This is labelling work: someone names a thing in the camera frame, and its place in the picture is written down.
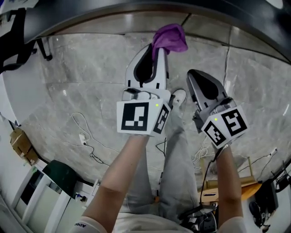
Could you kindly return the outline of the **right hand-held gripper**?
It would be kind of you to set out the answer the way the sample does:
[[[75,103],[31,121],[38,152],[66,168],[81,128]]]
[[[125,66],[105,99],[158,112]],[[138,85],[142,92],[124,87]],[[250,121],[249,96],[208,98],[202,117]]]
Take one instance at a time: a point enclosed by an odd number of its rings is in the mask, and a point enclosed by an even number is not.
[[[227,97],[222,83],[200,70],[187,72],[187,85],[198,110],[193,121],[199,133],[204,133],[216,149],[230,144],[248,130],[243,109]]]

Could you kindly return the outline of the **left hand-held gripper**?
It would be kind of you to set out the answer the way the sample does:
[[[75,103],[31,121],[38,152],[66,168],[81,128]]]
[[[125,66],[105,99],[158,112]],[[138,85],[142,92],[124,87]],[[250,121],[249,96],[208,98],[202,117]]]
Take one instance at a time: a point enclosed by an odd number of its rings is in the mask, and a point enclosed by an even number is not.
[[[141,49],[126,69],[122,100],[116,103],[117,132],[155,137],[161,135],[171,112],[167,54],[163,48],[152,59],[152,44]]]

